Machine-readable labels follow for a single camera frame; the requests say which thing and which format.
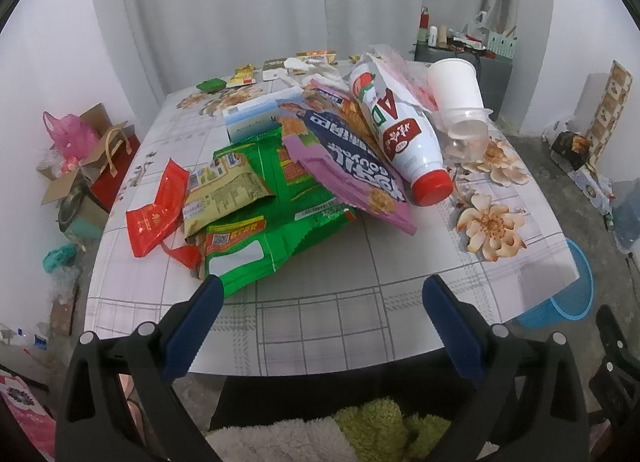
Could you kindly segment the red foil wrapper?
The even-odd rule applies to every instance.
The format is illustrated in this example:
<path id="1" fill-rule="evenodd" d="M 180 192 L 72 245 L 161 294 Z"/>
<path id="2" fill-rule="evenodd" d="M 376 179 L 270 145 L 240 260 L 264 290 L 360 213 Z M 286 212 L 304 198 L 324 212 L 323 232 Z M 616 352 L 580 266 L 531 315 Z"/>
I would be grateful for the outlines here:
<path id="1" fill-rule="evenodd" d="M 195 269 L 201 263 L 202 254 L 195 245 L 170 248 L 164 243 L 182 222 L 188 181 L 189 172 L 169 160 L 160 178 L 154 201 L 126 213 L 129 243 L 134 257 L 147 256 L 159 245 L 169 257 L 186 268 Z"/>

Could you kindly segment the large green snack bag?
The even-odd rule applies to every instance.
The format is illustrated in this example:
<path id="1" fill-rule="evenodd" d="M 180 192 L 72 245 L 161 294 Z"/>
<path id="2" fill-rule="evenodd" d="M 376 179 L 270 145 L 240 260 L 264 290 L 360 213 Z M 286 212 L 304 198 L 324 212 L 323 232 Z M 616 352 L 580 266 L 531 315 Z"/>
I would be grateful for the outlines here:
<path id="1" fill-rule="evenodd" d="M 225 296 L 274 274 L 292 256 L 356 219 L 353 208 L 290 158 L 280 130 L 232 144 L 213 157 L 229 153 L 245 156 L 272 195 L 204 229 L 205 273 L 221 280 Z"/>

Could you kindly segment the olive yellow snack packet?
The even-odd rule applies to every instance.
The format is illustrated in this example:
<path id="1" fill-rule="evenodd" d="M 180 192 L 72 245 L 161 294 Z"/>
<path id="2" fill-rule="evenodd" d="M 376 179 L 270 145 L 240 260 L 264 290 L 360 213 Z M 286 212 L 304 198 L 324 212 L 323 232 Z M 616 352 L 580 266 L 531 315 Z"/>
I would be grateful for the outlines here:
<path id="1" fill-rule="evenodd" d="M 194 244 L 210 225 L 227 225 L 253 218 L 276 193 L 250 164 L 245 153 L 228 152 L 213 158 L 189 177 L 182 207 L 183 234 Z"/>

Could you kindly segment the clear plastic cup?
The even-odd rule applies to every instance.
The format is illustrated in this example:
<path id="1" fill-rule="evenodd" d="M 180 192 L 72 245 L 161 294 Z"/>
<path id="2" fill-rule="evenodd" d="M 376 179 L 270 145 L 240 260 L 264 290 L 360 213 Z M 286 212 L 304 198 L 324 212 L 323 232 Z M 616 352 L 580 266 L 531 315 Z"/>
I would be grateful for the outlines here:
<path id="1" fill-rule="evenodd" d="M 481 159 L 488 145 L 491 113 L 485 108 L 433 112 L 432 121 L 438 131 L 444 157 L 462 163 Z"/>

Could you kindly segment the white yogurt bottle red cap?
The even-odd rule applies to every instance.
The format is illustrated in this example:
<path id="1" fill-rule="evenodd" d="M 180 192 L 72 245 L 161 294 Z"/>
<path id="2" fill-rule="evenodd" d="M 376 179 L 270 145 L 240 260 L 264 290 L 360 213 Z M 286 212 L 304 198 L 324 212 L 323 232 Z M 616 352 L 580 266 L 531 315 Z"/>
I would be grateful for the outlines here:
<path id="1" fill-rule="evenodd" d="M 413 201 L 431 206 L 451 196 L 454 186 L 438 138 L 406 83 L 381 60 L 371 59 L 354 67 L 349 86 L 386 160 L 410 186 Z"/>

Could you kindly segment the light blue tissue box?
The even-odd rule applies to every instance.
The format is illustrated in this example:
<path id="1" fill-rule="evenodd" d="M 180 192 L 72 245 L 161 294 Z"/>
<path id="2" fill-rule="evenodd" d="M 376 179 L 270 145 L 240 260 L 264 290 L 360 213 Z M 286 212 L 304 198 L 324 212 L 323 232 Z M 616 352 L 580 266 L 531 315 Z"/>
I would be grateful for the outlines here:
<path id="1" fill-rule="evenodd" d="M 224 125 L 232 144 L 269 132 L 279 126 L 280 104 L 299 100 L 300 87 L 289 87 L 222 110 Z"/>

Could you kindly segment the purple blue snack bag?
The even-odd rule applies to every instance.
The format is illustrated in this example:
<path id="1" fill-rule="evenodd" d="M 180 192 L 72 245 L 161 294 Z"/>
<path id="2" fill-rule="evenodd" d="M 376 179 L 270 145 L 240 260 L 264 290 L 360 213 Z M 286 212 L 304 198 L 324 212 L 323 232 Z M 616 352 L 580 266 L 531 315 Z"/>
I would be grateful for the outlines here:
<path id="1" fill-rule="evenodd" d="M 383 158 L 356 102 L 321 84 L 280 100 L 282 142 L 323 187 L 343 203 L 416 233 L 404 183 Z"/>

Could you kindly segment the floral tablecloth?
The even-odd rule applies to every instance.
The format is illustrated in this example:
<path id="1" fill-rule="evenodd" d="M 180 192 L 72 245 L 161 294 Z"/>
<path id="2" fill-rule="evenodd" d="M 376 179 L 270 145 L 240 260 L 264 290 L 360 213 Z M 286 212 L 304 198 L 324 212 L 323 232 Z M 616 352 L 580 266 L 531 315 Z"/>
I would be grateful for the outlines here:
<path id="1" fill-rule="evenodd" d="M 224 123 L 193 100 L 192 88 L 165 98 L 104 229 L 88 289 L 87 330 L 100 338 L 126 335 L 198 288 L 164 248 L 134 257 L 125 215 L 154 199 L 168 162 L 190 170 L 227 142 Z M 431 274 L 490 323 L 521 315 L 576 279 L 572 253 L 536 182 L 501 187 L 473 174 L 469 184 L 521 214 L 525 245 L 518 254 L 488 262 L 470 253 L 452 201 L 415 208 L 415 234 L 360 215 L 228 297 L 192 370 L 292 375 L 385 364 L 439 348 L 422 306 L 422 284 Z"/>

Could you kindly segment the black orange bag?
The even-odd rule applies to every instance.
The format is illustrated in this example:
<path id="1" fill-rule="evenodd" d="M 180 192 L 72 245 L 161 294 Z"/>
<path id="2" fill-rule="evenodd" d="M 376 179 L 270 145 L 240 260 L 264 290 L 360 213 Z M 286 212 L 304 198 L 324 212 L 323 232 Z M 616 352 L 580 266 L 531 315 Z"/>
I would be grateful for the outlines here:
<path id="1" fill-rule="evenodd" d="M 589 160 L 591 141 L 573 132 L 562 132 L 551 145 L 551 157 L 563 170 L 579 170 Z"/>

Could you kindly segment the patterned tall board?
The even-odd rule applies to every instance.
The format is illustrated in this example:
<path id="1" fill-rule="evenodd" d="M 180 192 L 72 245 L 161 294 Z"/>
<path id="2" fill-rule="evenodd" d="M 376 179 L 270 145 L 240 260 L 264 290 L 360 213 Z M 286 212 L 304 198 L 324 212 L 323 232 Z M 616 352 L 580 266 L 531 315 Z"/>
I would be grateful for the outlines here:
<path id="1" fill-rule="evenodd" d="M 620 122 L 633 82 L 632 74 L 614 60 L 603 96 L 586 133 L 586 139 L 590 143 L 588 164 L 591 167 L 596 167 Z"/>

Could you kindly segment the small green packet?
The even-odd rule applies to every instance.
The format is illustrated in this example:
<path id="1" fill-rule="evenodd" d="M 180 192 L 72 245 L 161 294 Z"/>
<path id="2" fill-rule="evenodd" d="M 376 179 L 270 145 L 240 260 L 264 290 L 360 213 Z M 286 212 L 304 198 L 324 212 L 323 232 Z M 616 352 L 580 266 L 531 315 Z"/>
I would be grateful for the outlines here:
<path id="1" fill-rule="evenodd" d="M 201 92 L 206 92 L 206 94 L 214 94 L 215 92 L 220 92 L 221 90 L 227 87 L 227 82 L 222 80 L 221 78 L 210 78 L 200 84 L 196 85 L 196 88 Z"/>

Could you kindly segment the yellow candy wrapper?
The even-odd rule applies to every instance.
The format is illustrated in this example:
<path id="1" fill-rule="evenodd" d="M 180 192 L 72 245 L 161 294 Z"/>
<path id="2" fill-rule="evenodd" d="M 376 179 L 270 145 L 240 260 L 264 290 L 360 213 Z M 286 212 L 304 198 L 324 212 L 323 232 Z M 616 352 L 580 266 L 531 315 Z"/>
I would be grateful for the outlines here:
<path id="1" fill-rule="evenodd" d="M 226 86 L 228 88 L 235 88 L 255 84 L 255 70 L 256 68 L 251 63 L 236 68 L 232 77 L 228 79 Z"/>

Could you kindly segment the mint green organizer box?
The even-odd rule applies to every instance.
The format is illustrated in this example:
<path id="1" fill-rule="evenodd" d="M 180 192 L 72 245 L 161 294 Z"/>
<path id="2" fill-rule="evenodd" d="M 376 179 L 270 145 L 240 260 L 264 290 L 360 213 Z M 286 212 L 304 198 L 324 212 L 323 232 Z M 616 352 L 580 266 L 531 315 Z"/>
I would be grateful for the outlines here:
<path id="1" fill-rule="evenodd" d="M 512 60 L 518 39 L 515 36 L 490 31 L 486 40 L 486 49 L 497 56 Z"/>

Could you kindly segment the red thermos bottle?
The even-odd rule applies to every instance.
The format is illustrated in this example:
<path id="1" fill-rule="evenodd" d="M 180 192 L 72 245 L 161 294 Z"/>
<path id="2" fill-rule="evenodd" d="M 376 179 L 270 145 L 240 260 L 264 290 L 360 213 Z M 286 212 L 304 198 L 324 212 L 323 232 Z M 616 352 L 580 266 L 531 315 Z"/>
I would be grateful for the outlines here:
<path id="1" fill-rule="evenodd" d="M 427 6 L 421 7 L 418 36 L 416 42 L 419 45 L 426 45 L 428 42 L 428 30 L 430 29 L 430 13 Z"/>

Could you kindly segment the orange noodle packet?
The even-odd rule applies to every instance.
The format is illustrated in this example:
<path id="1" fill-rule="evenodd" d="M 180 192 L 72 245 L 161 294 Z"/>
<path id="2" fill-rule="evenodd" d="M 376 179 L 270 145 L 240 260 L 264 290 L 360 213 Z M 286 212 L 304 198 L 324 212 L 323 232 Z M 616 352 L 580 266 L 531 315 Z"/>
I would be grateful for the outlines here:
<path id="1" fill-rule="evenodd" d="M 295 57 L 305 62 L 322 62 L 326 64 L 334 64 L 337 59 L 335 50 L 307 50 L 306 52 L 298 52 Z"/>

